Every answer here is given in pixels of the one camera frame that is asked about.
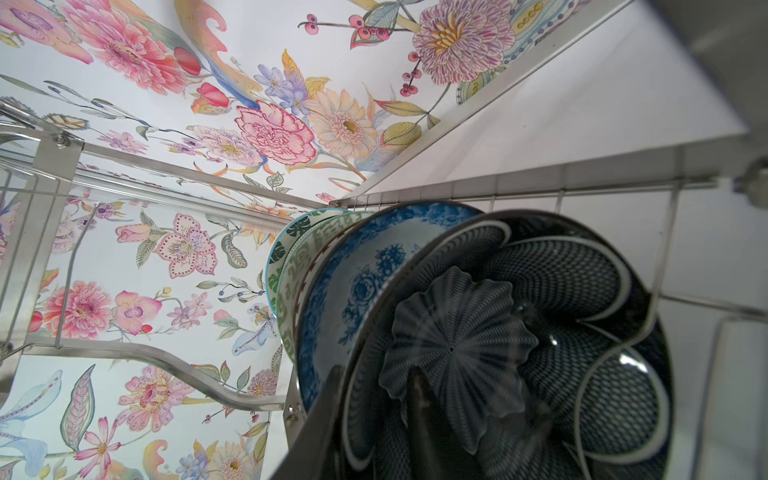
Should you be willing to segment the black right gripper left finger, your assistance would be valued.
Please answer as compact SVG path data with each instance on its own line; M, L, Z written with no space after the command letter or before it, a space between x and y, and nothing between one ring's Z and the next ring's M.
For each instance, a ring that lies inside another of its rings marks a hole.
M310 409L304 407L296 371L288 383L283 411L288 451L271 479L343 479L338 440L344 367L336 365Z

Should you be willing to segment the blue floral bowl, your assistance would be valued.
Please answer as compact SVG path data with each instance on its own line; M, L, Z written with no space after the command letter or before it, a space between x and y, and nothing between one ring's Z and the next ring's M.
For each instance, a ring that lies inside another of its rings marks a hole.
M330 370L347 363L385 283L421 248L480 214L450 201L399 204L363 220L330 249L298 320L295 365L305 408L315 403Z

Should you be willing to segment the stainless steel dish rack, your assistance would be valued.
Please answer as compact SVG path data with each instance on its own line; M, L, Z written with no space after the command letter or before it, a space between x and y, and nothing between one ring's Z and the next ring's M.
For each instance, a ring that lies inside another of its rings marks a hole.
M594 475L767 475L763 1L5 1L1 475L268 479L379 295L476 223L593 239L649 336Z

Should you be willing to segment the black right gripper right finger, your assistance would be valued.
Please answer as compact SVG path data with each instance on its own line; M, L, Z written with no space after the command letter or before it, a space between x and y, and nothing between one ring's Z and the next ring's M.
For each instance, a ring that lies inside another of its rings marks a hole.
M414 479L479 479L480 466L460 444L419 367L408 372L407 431Z

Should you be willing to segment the green geometric pattern bowl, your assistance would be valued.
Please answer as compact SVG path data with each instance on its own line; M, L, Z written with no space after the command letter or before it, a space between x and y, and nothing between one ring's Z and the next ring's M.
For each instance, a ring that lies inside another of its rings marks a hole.
M310 211L285 227L273 245L266 272L268 300L277 320L283 350L292 362L297 359L294 339L297 299L307 272L334 238L366 216L365 212L338 208Z

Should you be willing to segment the black patterned bowl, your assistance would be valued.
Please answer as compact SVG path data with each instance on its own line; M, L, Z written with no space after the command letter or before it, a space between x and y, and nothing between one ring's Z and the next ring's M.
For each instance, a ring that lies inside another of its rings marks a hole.
M554 429L582 452L597 479L659 479L668 460L673 416L668 346L660 326L645 330L651 297L619 254L585 226L534 210L477 215L409 257L397 247L392 277L368 307L350 358L341 439L349 465L370 464L384 416L402 406L403 363L392 389L379 383L397 307L453 269L461 282L449 302L409 312L405 339L425 349L433 386L456 394L451 426L478 443L495 417L522 409L537 392L555 414Z

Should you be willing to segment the green leaf pattern bowl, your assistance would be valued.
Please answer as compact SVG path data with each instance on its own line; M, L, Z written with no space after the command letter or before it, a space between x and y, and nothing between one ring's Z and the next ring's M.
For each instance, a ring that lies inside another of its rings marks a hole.
M284 262L290 250L312 227L343 212L344 210L339 208L323 208L301 214L278 234L268 255L264 273L267 301L274 315L277 315L278 284Z

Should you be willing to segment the white lattice pattern bowl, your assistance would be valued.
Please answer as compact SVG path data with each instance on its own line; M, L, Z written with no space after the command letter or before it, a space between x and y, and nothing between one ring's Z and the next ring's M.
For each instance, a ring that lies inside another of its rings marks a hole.
M286 304L287 326L290 328L288 338L293 344L288 356L293 363L296 363L298 359L297 334L300 298L307 288L319 257L331 243L340 239L353 226L371 215L372 213L369 211L344 211L342 214L312 227L291 250L281 286L284 290L283 300Z

